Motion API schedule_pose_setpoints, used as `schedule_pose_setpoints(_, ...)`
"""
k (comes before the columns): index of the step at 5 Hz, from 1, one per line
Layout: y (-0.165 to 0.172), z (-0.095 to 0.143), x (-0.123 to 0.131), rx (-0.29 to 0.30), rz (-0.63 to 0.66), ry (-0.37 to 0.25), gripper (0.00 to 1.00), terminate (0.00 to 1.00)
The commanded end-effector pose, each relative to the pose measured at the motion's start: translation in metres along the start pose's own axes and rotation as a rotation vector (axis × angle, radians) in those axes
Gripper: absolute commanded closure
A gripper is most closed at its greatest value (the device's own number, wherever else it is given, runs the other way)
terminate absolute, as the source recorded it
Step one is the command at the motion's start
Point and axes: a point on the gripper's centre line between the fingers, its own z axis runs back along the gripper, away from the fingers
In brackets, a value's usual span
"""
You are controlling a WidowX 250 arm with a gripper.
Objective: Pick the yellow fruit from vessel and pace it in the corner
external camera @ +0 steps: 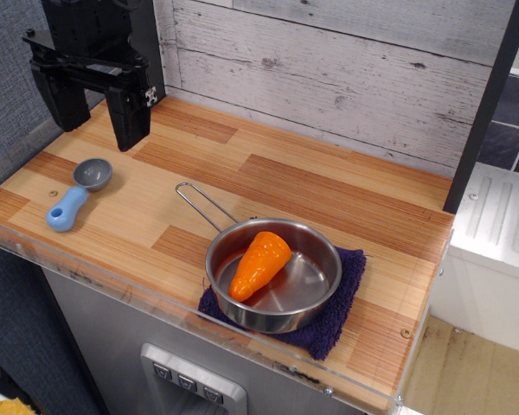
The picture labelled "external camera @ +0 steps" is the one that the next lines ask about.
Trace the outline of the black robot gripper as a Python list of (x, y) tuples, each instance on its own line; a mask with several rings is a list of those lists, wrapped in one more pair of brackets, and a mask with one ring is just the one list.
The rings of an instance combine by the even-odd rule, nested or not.
[(118, 149), (150, 134), (149, 60), (130, 44), (139, 1), (43, 1), (48, 28), (28, 29), (37, 90), (55, 123), (69, 132), (90, 117), (85, 90), (105, 93)]

